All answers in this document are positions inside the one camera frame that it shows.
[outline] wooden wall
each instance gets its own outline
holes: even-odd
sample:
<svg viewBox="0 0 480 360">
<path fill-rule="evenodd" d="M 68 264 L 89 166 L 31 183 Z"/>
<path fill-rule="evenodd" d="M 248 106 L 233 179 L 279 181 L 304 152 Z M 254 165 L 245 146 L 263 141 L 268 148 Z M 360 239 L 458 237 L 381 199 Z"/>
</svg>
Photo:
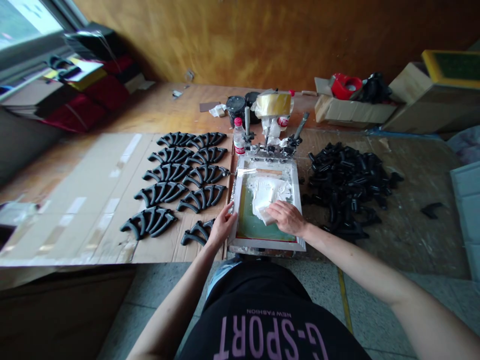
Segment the wooden wall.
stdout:
<svg viewBox="0 0 480 360">
<path fill-rule="evenodd" d="M 75 0 L 116 30 L 145 75 L 198 84 L 314 90 L 343 72 L 392 80 L 424 49 L 466 50 L 480 1 Z"/>
</svg>

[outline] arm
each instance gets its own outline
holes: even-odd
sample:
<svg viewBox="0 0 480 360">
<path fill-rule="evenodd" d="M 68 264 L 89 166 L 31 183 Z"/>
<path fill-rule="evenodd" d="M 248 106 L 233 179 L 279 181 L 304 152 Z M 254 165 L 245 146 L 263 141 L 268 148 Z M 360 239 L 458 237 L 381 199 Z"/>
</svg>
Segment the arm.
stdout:
<svg viewBox="0 0 480 360">
<path fill-rule="evenodd" d="M 206 245 L 191 263 L 143 329 L 127 360 L 173 359 L 199 303 L 215 255 L 227 238 L 237 214 L 233 202 L 216 218 Z"/>
<path fill-rule="evenodd" d="M 420 359 L 478 359 L 480 338 L 416 283 L 360 247 L 306 222 L 291 204 L 277 201 L 270 205 L 268 213 L 280 230 L 304 238 L 386 303 Z"/>
</svg>

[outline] yellow frame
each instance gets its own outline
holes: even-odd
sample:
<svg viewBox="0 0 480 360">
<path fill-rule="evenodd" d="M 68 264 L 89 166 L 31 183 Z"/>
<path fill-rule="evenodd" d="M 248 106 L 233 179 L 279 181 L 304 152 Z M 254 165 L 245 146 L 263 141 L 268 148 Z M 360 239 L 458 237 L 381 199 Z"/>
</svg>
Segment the yellow frame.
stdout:
<svg viewBox="0 0 480 360">
<path fill-rule="evenodd" d="M 480 81 L 478 80 L 464 80 L 444 77 L 439 64 L 435 60 L 435 54 L 438 53 L 466 55 L 472 54 L 480 56 L 480 51 L 425 50 L 421 53 L 421 57 L 426 65 L 430 79 L 434 84 L 456 88 L 480 89 Z"/>
</svg>

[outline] hand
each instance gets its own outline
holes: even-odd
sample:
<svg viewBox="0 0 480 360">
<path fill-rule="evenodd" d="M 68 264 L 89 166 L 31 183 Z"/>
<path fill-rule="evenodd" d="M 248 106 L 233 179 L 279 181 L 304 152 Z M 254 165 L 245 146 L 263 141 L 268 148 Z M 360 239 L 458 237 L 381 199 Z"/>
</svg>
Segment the hand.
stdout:
<svg viewBox="0 0 480 360">
<path fill-rule="evenodd" d="M 218 251 L 220 246 L 224 243 L 225 239 L 230 235 L 232 226 L 235 221 L 237 221 L 238 214 L 234 212 L 233 214 L 229 213 L 229 209 L 234 205 L 234 202 L 231 201 L 227 204 L 221 211 L 220 214 L 215 219 L 213 226 L 211 228 L 210 236 L 206 242 L 206 246 L 212 246 Z"/>
<path fill-rule="evenodd" d="M 266 209 L 267 213 L 276 220 L 278 228 L 284 233 L 302 238 L 302 232 L 307 226 L 300 211 L 292 204 L 277 200 Z"/>
</svg>

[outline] bottle label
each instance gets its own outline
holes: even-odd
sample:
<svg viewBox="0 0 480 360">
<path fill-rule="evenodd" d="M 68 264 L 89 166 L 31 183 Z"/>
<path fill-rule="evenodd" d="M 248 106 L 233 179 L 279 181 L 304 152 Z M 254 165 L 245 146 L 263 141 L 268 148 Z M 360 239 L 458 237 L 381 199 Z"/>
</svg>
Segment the bottle label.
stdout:
<svg viewBox="0 0 480 360">
<path fill-rule="evenodd" d="M 233 146 L 235 147 L 235 152 L 236 152 L 238 155 L 243 155 L 243 154 L 245 154 L 245 144 L 244 144 L 244 143 L 234 141 L 234 142 L 233 142 Z"/>
<path fill-rule="evenodd" d="M 279 126 L 284 128 L 289 124 L 289 118 L 288 117 L 279 117 L 277 122 L 278 122 Z"/>
</svg>

